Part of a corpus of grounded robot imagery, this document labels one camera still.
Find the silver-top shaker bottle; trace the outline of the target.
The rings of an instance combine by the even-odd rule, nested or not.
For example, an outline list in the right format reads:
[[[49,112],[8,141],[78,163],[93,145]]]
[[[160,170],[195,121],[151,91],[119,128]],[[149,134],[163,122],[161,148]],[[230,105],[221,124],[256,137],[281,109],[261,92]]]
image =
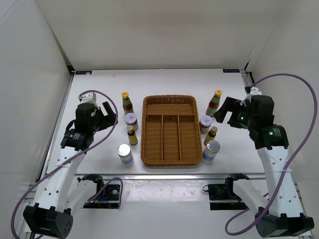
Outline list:
[[[134,164],[134,157],[131,148],[127,144],[121,144],[117,149],[118,156],[121,162],[126,166],[132,166]]]
[[[220,151],[220,143],[216,140],[211,140],[205,146],[203,151],[203,160],[211,162]]]

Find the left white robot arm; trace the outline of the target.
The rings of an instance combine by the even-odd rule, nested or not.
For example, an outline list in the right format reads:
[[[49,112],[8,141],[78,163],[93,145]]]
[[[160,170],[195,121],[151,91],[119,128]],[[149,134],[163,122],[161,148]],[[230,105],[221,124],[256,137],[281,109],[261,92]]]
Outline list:
[[[65,239],[73,226],[73,217],[85,204],[100,199],[105,193],[103,177],[87,174],[80,178],[79,187],[69,191],[76,171],[92,147],[95,133],[117,124],[117,109],[103,103],[106,114],[95,100],[81,100],[75,119],[66,127],[59,163],[49,174],[48,184],[32,206],[25,207],[23,217],[34,234]]]

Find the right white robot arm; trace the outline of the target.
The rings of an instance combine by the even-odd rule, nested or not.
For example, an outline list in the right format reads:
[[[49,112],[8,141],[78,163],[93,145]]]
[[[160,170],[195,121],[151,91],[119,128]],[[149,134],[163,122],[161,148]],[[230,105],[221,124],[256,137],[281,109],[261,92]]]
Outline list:
[[[239,197],[253,213],[253,226],[263,238],[296,237],[315,227],[312,217],[304,214],[289,166],[288,138],[283,126],[274,124],[274,101],[269,96],[254,95],[244,101],[227,97],[214,114],[223,122],[231,113],[228,124],[245,128],[255,144],[264,168],[267,200],[245,175],[226,179],[224,194]]]

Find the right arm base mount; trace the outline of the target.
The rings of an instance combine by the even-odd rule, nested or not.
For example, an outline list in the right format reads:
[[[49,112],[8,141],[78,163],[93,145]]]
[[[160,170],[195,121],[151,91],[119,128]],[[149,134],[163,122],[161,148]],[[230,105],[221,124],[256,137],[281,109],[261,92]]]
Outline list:
[[[225,184],[206,184],[202,187],[208,193],[211,211],[241,211],[248,209],[240,197],[228,192]]]

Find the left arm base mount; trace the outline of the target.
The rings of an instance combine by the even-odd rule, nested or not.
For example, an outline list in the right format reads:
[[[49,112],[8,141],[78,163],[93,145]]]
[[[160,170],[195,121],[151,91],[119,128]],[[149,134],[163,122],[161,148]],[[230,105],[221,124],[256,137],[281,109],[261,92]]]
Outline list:
[[[95,194],[84,204],[85,209],[119,209],[122,202],[123,181],[119,177],[104,182],[98,174],[88,174],[82,179],[96,184]]]

